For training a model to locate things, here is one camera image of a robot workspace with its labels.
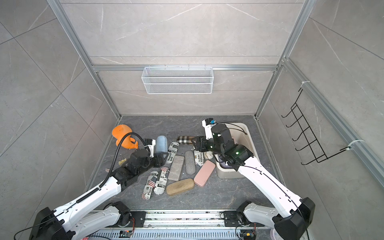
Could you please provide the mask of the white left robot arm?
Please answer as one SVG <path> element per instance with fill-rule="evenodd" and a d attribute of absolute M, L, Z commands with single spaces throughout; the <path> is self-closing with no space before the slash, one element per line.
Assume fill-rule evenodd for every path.
<path fill-rule="evenodd" d="M 135 150 L 121 167 L 115 168 L 120 148 L 125 139 L 131 136 L 137 137 L 143 147 Z M 79 238 L 80 232 L 74 230 L 74 227 L 83 217 L 135 183 L 142 173 L 165 164 L 163 155 L 155 151 L 156 144 L 156 140 L 144 139 L 134 132 L 125 134 L 117 145 L 110 171 L 105 179 L 65 205 L 54 210 L 46 207 L 38 212 L 34 224 L 28 228 L 31 232 L 30 239 L 73 240 Z"/>

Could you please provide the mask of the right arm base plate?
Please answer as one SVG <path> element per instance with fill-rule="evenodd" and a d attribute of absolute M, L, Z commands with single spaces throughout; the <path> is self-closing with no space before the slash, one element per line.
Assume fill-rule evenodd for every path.
<path fill-rule="evenodd" d="M 222 212 L 222 219 L 226 227 L 248 226 L 250 224 L 244 214 L 237 211 Z"/>

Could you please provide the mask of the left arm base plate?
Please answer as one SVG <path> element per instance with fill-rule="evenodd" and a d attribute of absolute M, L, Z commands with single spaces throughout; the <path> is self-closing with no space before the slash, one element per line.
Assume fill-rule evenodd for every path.
<path fill-rule="evenodd" d="M 117 225 L 121 228 L 142 228 L 146 220 L 146 214 L 147 212 L 145 211 L 124 213 L 119 218 Z"/>

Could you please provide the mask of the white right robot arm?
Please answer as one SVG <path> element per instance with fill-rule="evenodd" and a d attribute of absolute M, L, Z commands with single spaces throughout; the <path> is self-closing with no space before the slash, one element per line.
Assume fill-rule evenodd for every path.
<path fill-rule="evenodd" d="M 252 182 L 273 204 L 267 208 L 245 201 L 237 208 L 240 225 L 261 224 L 274 229 L 284 240 L 298 240 L 308 233 L 313 221 L 315 203 L 310 198 L 301 198 L 268 172 L 247 147 L 235 143 L 225 124 L 214 119 L 202 121 L 205 136 L 193 140 L 201 153 L 212 152 L 218 163 L 232 167 Z"/>

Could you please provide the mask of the beige plastic storage bin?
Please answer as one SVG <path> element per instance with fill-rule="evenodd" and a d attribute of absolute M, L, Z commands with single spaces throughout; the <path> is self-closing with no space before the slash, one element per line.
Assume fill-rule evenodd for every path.
<path fill-rule="evenodd" d="M 232 138 L 234 139 L 235 144 L 244 145 L 248 148 L 257 158 L 260 163 L 260 159 L 258 153 L 256 151 L 254 142 L 251 137 L 251 133 L 248 129 L 248 126 L 244 123 L 230 123 L 226 124 L 226 126 L 230 129 L 230 133 Z M 216 163 L 217 175 L 221 179 L 241 179 L 244 178 L 242 174 L 235 171 L 230 166 L 222 163 L 222 157 L 215 155 L 219 163 Z"/>

